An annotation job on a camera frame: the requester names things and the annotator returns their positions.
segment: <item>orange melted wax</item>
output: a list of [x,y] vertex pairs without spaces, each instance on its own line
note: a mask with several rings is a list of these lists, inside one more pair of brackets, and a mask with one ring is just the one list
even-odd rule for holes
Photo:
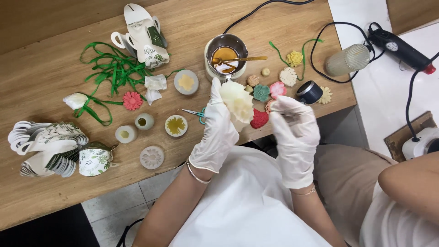
[[[235,52],[234,49],[227,47],[227,46],[223,46],[223,47],[218,48],[213,53],[213,58],[221,58],[222,60],[235,59],[235,58],[238,58],[238,54]],[[235,70],[234,68],[231,68],[225,64],[222,64],[222,65],[212,64],[212,65],[217,71],[224,73],[224,74],[231,73]]]

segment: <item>scissors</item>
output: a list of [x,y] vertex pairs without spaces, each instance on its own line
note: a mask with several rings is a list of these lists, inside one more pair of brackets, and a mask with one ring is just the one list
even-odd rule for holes
[[204,107],[203,110],[201,110],[201,112],[196,112],[196,111],[191,111],[191,110],[186,110],[186,109],[182,109],[183,111],[187,112],[187,113],[192,113],[194,115],[197,115],[200,117],[200,123],[201,124],[206,124],[205,122],[203,122],[203,120],[201,120],[201,118],[204,117],[204,111],[206,110],[206,108]]

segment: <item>white latex glove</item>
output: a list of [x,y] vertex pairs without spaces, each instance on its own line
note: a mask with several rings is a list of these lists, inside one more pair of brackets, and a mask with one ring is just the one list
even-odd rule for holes
[[220,172],[224,160],[239,139],[230,121],[230,112],[221,99],[220,80],[213,78],[210,100],[204,111],[204,137],[195,145],[189,162],[196,168]]
[[290,189],[309,186],[313,182],[314,154],[320,140],[313,109],[293,98],[278,96],[271,105],[270,123],[277,141],[276,160],[282,183]]

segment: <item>white wax flower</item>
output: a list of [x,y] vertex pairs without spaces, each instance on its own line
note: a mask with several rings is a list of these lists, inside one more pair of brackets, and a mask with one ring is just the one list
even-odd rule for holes
[[87,99],[87,96],[84,94],[74,93],[65,97],[64,99],[62,99],[62,101],[64,101],[73,110],[76,110],[83,107]]
[[254,115],[253,96],[244,89],[243,85],[233,81],[222,84],[219,89],[219,94],[230,111],[230,120],[238,132],[250,124]]

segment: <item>pink daisy wax flower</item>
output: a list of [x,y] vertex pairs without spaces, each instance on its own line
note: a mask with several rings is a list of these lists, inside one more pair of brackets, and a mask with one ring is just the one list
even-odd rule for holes
[[140,97],[139,93],[136,92],[127,92],[123,96],[123,105],[127,110],[134,111],[143,104],[143,100]]
[[278,81],[270,86],[270,93],[271,97],[276,99],[279,95],[287,94],[287,88],[285,87],[284,83]]

